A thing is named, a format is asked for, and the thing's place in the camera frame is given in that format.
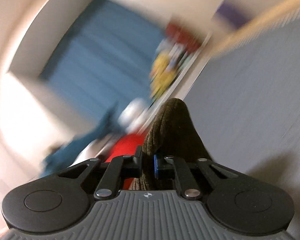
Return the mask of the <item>brown corduroy pants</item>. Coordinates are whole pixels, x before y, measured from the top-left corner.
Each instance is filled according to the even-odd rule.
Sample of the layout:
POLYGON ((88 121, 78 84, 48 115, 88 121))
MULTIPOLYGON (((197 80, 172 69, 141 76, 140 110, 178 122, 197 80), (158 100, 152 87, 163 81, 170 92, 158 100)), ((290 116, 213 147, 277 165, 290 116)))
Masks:
POLYGON ((154 191, 173 189, 169 178, 154 177, 154 156, 181 157, 195 163, 199 158, 212 160, 197 133, 185 102, 178 98, 167 100, 159 109, 143 142, 142 175, 135 178, 131 190, 154 191))

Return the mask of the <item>red folded garment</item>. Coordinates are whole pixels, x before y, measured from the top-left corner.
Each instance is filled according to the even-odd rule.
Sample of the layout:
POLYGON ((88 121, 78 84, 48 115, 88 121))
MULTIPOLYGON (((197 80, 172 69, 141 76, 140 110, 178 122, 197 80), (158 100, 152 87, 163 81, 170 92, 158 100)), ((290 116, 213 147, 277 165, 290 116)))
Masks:
POLYGON ((149 188, 144 170, 147 168, 148 155, 144 148, 144 134, 129 134, 115 143, 106 163, 107 169, 98 184, 98 189, 108 189, 112 195, 120 190, 144 191, 149 188), (133 157, 138 145, 142 146, 142 168, 136 168, 133 157))

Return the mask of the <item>teal cloth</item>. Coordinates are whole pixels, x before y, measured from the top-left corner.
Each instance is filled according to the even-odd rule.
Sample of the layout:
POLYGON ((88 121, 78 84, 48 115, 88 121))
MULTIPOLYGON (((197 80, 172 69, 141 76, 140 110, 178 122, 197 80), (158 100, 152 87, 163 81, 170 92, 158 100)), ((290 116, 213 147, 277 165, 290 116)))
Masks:
POLYGON ((74 137, 68 144, 60 146, 43 160, 39 178, 49 176, 69 167, 78 155, 94 140, 102 140, 109 134, 122 135, 123 128, 117 121, 117 103, 107 109, 97 126, 90 132, 74 137))

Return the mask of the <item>blue curtain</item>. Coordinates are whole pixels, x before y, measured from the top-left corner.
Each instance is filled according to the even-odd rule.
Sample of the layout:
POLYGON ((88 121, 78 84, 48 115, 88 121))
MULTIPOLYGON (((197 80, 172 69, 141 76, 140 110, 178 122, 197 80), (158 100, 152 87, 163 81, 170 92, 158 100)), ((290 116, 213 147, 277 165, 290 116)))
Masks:
POLYGON ((75 20, 40 78, 84 111, 101 113, 150 99, 152 62, 163 30, 109 0, 93 0, 75 20))

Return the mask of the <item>yellow plush toys pile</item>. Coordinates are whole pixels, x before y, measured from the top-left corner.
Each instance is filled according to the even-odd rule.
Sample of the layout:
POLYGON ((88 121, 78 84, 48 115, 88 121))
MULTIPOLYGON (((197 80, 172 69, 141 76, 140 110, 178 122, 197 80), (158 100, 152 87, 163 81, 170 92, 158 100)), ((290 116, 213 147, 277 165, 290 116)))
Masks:
POLYGON ((149 75, 152 102, 157 101, 169 89, 194 52, 195 50, 191 51, 186 45, 169 38, 160 42, 149 75))

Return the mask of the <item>dark red bag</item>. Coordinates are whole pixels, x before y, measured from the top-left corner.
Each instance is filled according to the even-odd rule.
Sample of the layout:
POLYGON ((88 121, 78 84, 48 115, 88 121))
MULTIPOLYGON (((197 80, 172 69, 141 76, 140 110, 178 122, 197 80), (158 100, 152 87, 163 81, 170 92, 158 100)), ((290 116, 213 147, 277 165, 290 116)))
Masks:
POLYGON ((175 43, 179 43, 185 46, 185 50, 188 53, 194 53, 203 44, 202 39, 194 35, 193 32, 189 31, 186 27, 170 22, 165 29, 165 34, 175 43))

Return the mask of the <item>purple wall square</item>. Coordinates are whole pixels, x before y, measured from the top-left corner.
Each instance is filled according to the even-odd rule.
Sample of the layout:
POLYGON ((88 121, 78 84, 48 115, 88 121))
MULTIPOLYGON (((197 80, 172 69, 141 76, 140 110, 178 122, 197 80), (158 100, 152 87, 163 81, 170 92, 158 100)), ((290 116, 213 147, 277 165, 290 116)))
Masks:
POLYGON ((251 22, 255 16, 243 0, 222 0, 212 19, 238 30, 251 22))

